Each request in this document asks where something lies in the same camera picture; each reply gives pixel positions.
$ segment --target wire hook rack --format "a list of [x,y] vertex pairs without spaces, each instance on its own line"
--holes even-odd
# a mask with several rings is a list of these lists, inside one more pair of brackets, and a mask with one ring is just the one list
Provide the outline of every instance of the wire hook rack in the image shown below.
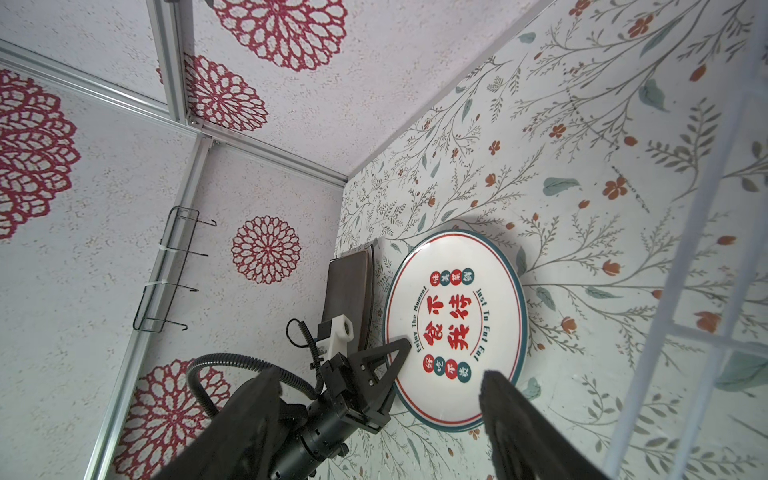
[[[178,325],[182,327],[182,330],[189,328],[186,323],[169,320],[168,312],[179,288],[189,290],[190,292],[199,292],[198,289],[192,286],[180,283],[181,274],[184,272],[184,267],[187,265],[187,258],[190,254],[208,257],[206,253],[190,250],[192,237],[194,237],[199,223],[211,227],[217,226],[215,220],[200,220],[200,211],[194,208],[177,205],[168,212],[163,238],[158,246],[161,251],[159,254],[161,255],[161,273],[157,280],[144,285],[144,292],[141,295],[141,301],[134,316],[134,330],[160,333],[163,331],[166,323]],[[172,261],[173,256],[181,256],[181,261]],[[170,289],[169,296],[162,295],[164,289]],[[157,304],[157,312],[160,315],[147,316],[146,312],[153,303]]]

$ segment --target chinese characters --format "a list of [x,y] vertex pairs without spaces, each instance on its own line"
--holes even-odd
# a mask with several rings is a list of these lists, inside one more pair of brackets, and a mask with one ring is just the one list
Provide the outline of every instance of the chinese characters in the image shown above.
[[429,322],[427,330],[424,332],[424,340],[426,340],[429,345],[434,345],[435,340],[440,339],[442,339],[442,325],[433,326],[432,322]]
[[453,325],[451,325],[449,330],[451,330],[451,332],[448,334],[448,344],[452,349],[463,350],[469,348],[466,340],[464,340],[464,338],[467,336],[467,333],[469,333],[469,327],[465,325],[459,325],[457,328],[453,328]]
[[467,305],[472,304],[472,299],[469,299],[463,295],[461,295],[461,297],[459,297],[459,295],[451,295],[451,301],[449,303],[451,304],[451,308],[455,309],[451,311],[451,316],[453,318],[457,319],[461,317],[462,320],[467,318],[468,313],[466,310],[463,310],[463,309],[466,308]]
[[440,309],[442,307],[444,307],[444,305],[442,304],[442,302],[439,302],[437,300],[437,295],[435,295],[434,297],[427,296],[427,311],[429,312],[430,315],[432,315],[433,313],[435,315],[440,314]]

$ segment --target metal grid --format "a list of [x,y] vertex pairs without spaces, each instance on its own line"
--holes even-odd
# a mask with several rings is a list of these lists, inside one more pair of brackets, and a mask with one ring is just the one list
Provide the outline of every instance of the metal grid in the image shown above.
[[744,301],[750,284],[755,278],[757,261],[763,252],[766,240],[768,240],[768,192],[763,193],[760,198],[760,215],[756,219],[751,237],[746,243],[746,252],[741,259],[738,274],[733,289],[730,292],[730,298],[723,311],[721,328],[718,329],[719,334],[713,335],[677,325],[672,318],[677,308],[680,294],[685,287],[685,279],[688,276],[690,265],[694,259],[704,225],[709,217],[715,192],[717,192],[717,186],[720,178],[723,176],[725,163],[730,156],[747,102],[757,100],[768,103],[768,84],[765,79],[760,77],[758,72],[758,67],[762,63],[762,57],[766,50],[766,40],[768,39],[766,37],[766,34],[768,34],[768,2],[761,0],[757,4],[752,36],[747,44],[746,57],[741,66],[742,74],[737,85],[730,93],[730,98],[723,114],[722,125],[725,128],[718,135],[712,160],[706,165],[701,177],[699,189],[696,192],[683,234],[680,237],[680,244],[677,248],[670,274],[664,284],[664,295],[659,302],[654,321],[650,325],[643,353],[637,363],[632,383],[624,400],[624,408],[621,411],[618,424],[611,438],[611,447],[605,457],[604,471],[611,478],[618,478],[621,461],[627,453],[627,447],[629,446],[637,417],[640,414],[651,377],[661,355],[661,348],[667,336],[672,335],[694,339],[711,345],[707,364],[699,379],[699,385],[693,397],[693,404],[686,417],[674,465],[667,477],[670,480],[679,479],[685,471],[691,447],[696,441],[699,426],[710,402],[715,379],[720,374],[727,350],[741,351],[768,358],[767,345],[744,343],[732,338],[741,304]]

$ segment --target black cable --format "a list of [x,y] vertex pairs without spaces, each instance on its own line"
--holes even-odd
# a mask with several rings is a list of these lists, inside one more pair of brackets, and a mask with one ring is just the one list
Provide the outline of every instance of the black cable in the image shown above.
[[[313,349],[314,341],[310,346],[310,351]],[[313,359],[316,359],[317,348],[314,347]],[[187,385],[189,385],[192,394],[194,395],[200,406],[203,407],[206,415],[213,418],[219,412],[214,402],[208,396],[205,388],[200,383],[200,377],[197,373],[208,366],[235,366],[239,369],[252,370],[254,372],[261,372],[262,370],[275,367],[280,372],[280,381],[288,386],[292,386],[294,389],[299,390],[306,395],[310,400],[317,400],[318,392],[312,389],[312,386],[301,377],[289,372],[288,370],[281,369],[279,366],[275,366],[272,363],[265,362],[263,360],[253,358],[252,356],[237,355],[236,353],[209,353],[203,355],[200,358],[195,359],[187,368]],[[319,376],[319,369],[317,369],[318,378],[320,380],[320,388],[322,388],[322,377]]]
[[299,319],[290,319],[290,320],[288,320],[288,323],[286,324],[286,337],[288,338],[288,341],[291,342],[291,344],[293,346],[295,346],[296,348],[305,349],[305,348],[308,348],[310,346],[309,342],[307,342],[306,345],[299,345],[298,343],[294,342],[292,338],[290,338],[290,333],[288,333],[288,328],[290,327],[290,324],[293,323],[293,322],[298,322],[298,321],[299,321]]
[[299,322],[299,329],[301,330],[302,335],[304,335],[304,339],[306,340],[306,345],[310,348],[310,353],[312,353],[312,365],[313,365],[313,368],[315,369],[315,377],[317,378],[317,384],[315,385],[315,393],[319,396],[320,393],[323,392],[323,375],[320,373],[320,354],[317,352],[317,345],[315,345],[315,339],[312,338],[312,333],[310,333],[310,329],[306,327],[306,323],[298,319],[291,319],[291,322],[294,320]]

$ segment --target wall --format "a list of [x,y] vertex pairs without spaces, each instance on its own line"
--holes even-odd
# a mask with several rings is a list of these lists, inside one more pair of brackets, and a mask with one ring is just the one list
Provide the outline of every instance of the wall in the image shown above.
[[[392,276],[421,239],[452,227],[486,235],[527,298],[518,388],[601,464],[755,5],[558,0],[462,80],[345,189],[336,250],[379,238],[379,327]],[[739,126],[674,316],[705,332],[717,331],[746,236],[765,214],[761,106],[751,102]],[[739,339],[768,339],[767,270],[763,255]],[[621,478],[664,477],[706,352],[665,345]],[[687,478],[764,477],[768,370],[751,361],[731,358],[719,378]],[[385,432],[355,435],[351,454],[318,478],[494,478],[482,428],[447,434],[398,403],[393,412]]]
[[[184,385],[186,366],[198,356],[217,352],[255,356],[314,386],[309,351],[291,346],[285,327],[295,317],[316,333],[341,195],[338,187],[213,147],[195,208],[201,219],[213,219],[217,226],[197,227],[191,249],[209,256],[190,256],[182,283],[199,292],[179,289],[169,314],[169,319],[189,328],[166,325],[154,337],[112,478],[148,480],[207,425]],[[254,247],[245,247],[247,243]],[[276,269],[270,276],[271,266]],[[303,343],[296,326],[292,334]],[[214,401],[223,405],[255,374],[222,367],[203,371],[202,376]],[[308,403],[289,387],[283,389],[283,398]]]
[[0,38],[165,103],[143,2],[3,0]]
[[0,77],[0,477],[81,478],[194,138]]

